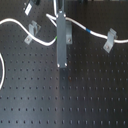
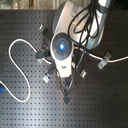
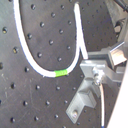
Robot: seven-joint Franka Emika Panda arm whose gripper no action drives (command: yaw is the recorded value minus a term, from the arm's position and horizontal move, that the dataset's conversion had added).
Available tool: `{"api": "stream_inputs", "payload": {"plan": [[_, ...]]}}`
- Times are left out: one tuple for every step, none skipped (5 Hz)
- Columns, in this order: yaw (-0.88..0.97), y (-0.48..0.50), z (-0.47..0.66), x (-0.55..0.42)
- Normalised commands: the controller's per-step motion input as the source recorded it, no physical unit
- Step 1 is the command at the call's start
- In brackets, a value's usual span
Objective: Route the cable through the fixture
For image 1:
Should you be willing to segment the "grey metal gripper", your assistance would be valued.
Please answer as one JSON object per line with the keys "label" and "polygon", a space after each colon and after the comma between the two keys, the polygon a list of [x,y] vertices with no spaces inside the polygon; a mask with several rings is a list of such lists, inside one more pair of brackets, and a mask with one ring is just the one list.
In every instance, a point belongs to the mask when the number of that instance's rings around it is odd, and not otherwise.
{"label": "grey metal gripper", "polygon": [[65,68],[67,66],[66,48],[66,21],[64,13],[58,13],[57,17],[57,66]]}

